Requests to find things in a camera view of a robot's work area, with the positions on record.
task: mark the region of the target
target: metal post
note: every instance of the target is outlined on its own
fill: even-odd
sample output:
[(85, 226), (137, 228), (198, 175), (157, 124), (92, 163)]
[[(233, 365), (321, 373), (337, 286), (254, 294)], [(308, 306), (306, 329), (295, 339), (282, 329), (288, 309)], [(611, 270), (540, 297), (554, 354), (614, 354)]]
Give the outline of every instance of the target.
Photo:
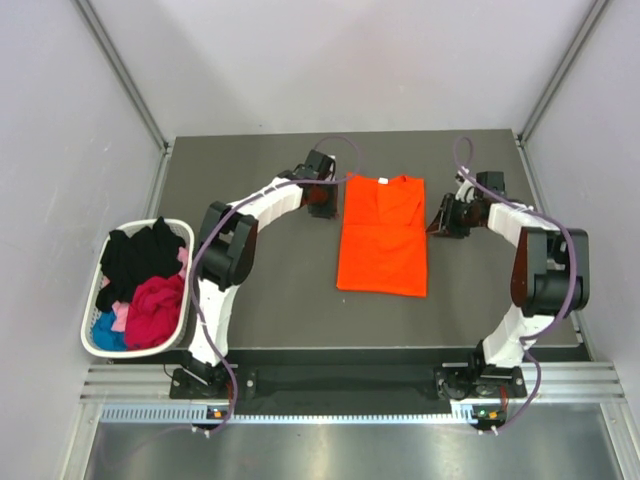
[(96, 43), (104, 53), (109, 65), (113, 69), (113, 72), (116, 74), (118, 81), (122, 85), (127, 97), (133, 104), (134, 108), (140, 115), (142, 122), (147, 127), (149, 134), (153, 138), (154, 142), (158, 145), (163, 152), (167, 150), (169, 146), (169, 142), (167, 142), (166, 138), (160, 131), (158, 124), (154, 120), (149, 108), (144, 102), (142, 95), (140, 95), (140, 91), (136, 87), (131, 74), (125, 67), (116, 47), (113, 45), (113, 42), (109, 38), (109, 34), (105, 30), (98, 14), (96, 13), (93, 5), (89, 0), (71, 0), (72, 3), (78, 9), (80, 16), (85, 21), (85, 24), (89, 28), (89, 31), (93, 35)]
[(556, 68), (555, 72), (551, 76), (549, 83), (547, 83), (544, 90), (542, 91), (542, 95), (540, 95), (540, 98), (536, 102), (533, 111), (524, 124), (522, 133), (518, 136), (522, 143), (526, 144), (531, 138), (533, 131), (538, 126), (538, 123), (540, 123), (540, 119), (547, 111), (547, 108), (549, 108), (551, 101), (555, 97), (558, 89), (562, 85), (562, 82), (565, 80), (567, 74), (571, 70), (571, 67), (578, 58), (578, 55), (584, 48), (585, 43), (593, 33), (595, 26), (602, 17), (609, 3), (610, 0), (595, 0), (591, 4), (587, 15), (585, 16), (582, 24), (580, 25), (580, 28), (578, 29), (578, 32), (569, 44), (569, 48), (562, 57), (562, 60), (560, 61), (560, 64)]

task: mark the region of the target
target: pink cloth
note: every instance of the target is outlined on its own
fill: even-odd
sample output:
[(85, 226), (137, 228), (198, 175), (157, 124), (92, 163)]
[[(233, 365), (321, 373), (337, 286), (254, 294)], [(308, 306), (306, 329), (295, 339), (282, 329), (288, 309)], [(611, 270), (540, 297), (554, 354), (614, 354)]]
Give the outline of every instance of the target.
[(183, 280), (187, 277), (187, 265), (189, 264), (189, 250), (184, 247), (178, 249), (178, 260), (182, 262), (182, 268), (178, 272)]
[(127, 326), (127, 316), (129, 315), (129, 304), (126, 302), (114, 302), (113, 313), (116, 314), (116, 319), (111, 325), (112, 332), (124, 332)]
[(124, 343), (129, 350), (156, 347), (175, 332), (180, 317), (184, 279), (151, 277), (136, 288), (129, 306)]

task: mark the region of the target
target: black cloth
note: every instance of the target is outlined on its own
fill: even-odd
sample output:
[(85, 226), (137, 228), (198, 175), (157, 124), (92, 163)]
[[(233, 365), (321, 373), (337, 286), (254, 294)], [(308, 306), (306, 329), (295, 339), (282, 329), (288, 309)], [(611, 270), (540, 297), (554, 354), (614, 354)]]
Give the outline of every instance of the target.
[(184, 246), (184, 240), (171, 231), (162, 217), (153, 228), (145, 227), (131, 237), (122, 230), (111, 231), (100, 259), (109, 285), (98, 292), (96, 307), (110, 312), (116, 300), (131, 303), (138, 285), (151, 277), (169, 278), (178, 273), (182, 268), (178, 249)]

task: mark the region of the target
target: clothes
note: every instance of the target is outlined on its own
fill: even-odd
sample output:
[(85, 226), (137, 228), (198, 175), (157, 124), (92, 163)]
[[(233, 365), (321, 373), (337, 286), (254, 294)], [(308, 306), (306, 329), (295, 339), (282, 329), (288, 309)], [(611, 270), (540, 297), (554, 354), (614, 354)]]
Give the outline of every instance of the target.
[(152, 277), (136, 289), (129, 306), (124, 342), (130, 350), (164, 343), (175, 331), (180, 316), (184, 279)]
[(337, 286), (427, 295), (424, 181), (356, 175), (347, 182)]
[(129, 316), (129, 304), (126, 302), (114, 302), (113, 313), (116, 315), (116, 321), (111, 326), (112, 332), (124, 332), (127, 326), (127, 317)]
[(124, 343), (124, 333), (112, 332), (111, 326), (116, 319), (113, 312), (103, 313), (93, 324), (91, 334), (94, 343), (102, 350), (122, 352), (127, 349)]
[(151, 277), (169, 278), (182, 268), (177, 260), (184, 240), (175, 235), (160, 217), (153, 228), (145, 227), (131, 238), (121, 230), (109, 233), (109, 243), (102, 255), (102, 273), (109, 278), (98, 292), (96, 307), (111, 311), (113, 303), (131, 302), (136, 287)]
[(187, 265), (189, 265), (189, 250), (184, 247), (178, 249), (178, 260), (182, 263), (182, 268), (178, 275), (184, 280), (187, 277)]

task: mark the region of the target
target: orange t-shirt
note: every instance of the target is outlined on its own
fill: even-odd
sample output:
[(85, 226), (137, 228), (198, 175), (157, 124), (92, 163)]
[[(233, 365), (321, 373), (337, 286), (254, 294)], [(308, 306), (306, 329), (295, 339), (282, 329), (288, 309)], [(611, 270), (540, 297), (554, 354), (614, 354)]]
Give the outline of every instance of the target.
[(347, 182), (338, 288), (427, 296), (421, 178), (385, 181), (356, 175)]

